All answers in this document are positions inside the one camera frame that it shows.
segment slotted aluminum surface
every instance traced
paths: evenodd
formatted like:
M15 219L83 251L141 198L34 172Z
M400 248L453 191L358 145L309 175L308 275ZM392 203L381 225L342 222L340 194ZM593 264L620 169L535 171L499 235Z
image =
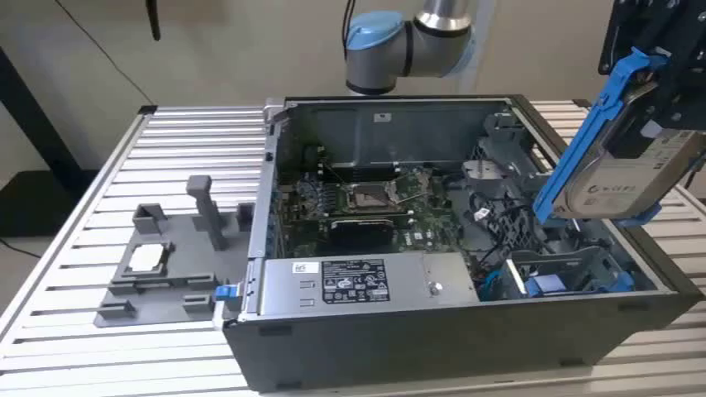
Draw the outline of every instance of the slotted aluminum surface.
M569 140L585 111L571 101L533 105ZM99 329L91 319L131 233L134 205L157 202L168 213L193 213L193 202L182 194L190 174L212 176L213 198L222 209L254 196L264 143L261 110L158 108L153 117L137 118L0 320L1 396L254 394L209 322ZM680 187L663 205L645 230L706 290L703 206ZM481 397L706 395L706 304L699 303L664 330L629 337L592 369L336 391L336 395Z

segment label sticker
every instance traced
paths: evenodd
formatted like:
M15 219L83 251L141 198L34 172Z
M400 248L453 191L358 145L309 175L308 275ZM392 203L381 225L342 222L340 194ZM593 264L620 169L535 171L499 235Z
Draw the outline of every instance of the label sticker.
M322 261L321 284L322 301L326 304L389 300L386 272L381 259Z
M318 273L318 262L292 262L292 273Z

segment power cord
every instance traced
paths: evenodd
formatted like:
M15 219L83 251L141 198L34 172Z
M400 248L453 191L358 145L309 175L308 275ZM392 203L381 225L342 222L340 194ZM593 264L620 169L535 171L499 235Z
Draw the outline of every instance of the power cord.
M25 251L21 248L17 248L15 246L11 246L2 238L0 238L0 244L6 246L14 252L19 252L23 255L29 255L29 256L31 256L35 259L41 258L41 256L35 255L33 252Z
M685 182L683 182L683 188L688 189L691 186L691 183L693 182L693 177L696 176L697 169L691 170L691 173L688 174L688 177L685 178Z
M350 27L350 18L353 17L354 0L346 0L345 11L342 12L342 23L340 24L340 43L342 45L342 59L346 58L348 29Z
M146 93L144 93L142 89L139 88L138 85L135 85L134 81L130 79L130 77L126 75L126 73L119 69L119 67L117 66L114 60L111 59L111 57L107 55L107 53L105 52L105 49L102 48L102 46L98 44L98 42L95 41L95 39L90 36L90 33L87 33L87 31L85 30L85 28L79 25L78 21L75 21L75 18L73 17L71 13L66 10L66 8L63 7L63 4L61 4L61 1L59 0L54 0L54 3L55 5L59 7L59 9L63 11L63 13L66 14L67 18L73 21L73 24L75 25L75 27L83 32L85 34L85 37L87 37L87 40L91 41L91 43L95 45L95 47L98 48L99 52L102 53L102 55L105 56L105 58L107 59L107 61L110 62L110 65L111 65L111 68L122 75L123 79L127 80L127 82L130 83L131 87L134 87L134 89L137 90L137 92L142 95L142 98L144 100L148 102L149 105L153 105L154 102L152 101L152 99L149 99L149 96L146 95Z

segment wall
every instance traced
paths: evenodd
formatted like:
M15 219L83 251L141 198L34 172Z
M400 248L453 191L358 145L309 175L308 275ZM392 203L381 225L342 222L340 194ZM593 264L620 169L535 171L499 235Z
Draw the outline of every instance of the wall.
M161 105L346 93L342 0L161 0L158 42L142 0L62 3ZM397 9L410 17L421 3L358 0L356 12ZM458 88L454 79L400 79L397 93L592 98L608 8L609 0L499 0L474 80L461 76ZM98 167L145 100L53 1L0 2L0 45L79 164ZM42 167L2 109L0 140L0 179Z
M341 0L161 0L153 42L142 0L62 0L161 105L258 104L266 97L346 94ZM421 0L360 0L356 12ZM83 167L98 167L145 103L50 0L0 2L0 45ZM452 93L450 79L402 79L398 93ZM0 113L0 179L41 165Z
M470 89L592 101L611 7L612 0L499 0Z

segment warning label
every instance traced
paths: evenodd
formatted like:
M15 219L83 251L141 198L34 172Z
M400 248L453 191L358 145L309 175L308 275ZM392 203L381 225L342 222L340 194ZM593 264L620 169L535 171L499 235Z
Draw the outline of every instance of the warning label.
M322 301L353 304L389 300L381 259L321 262Z

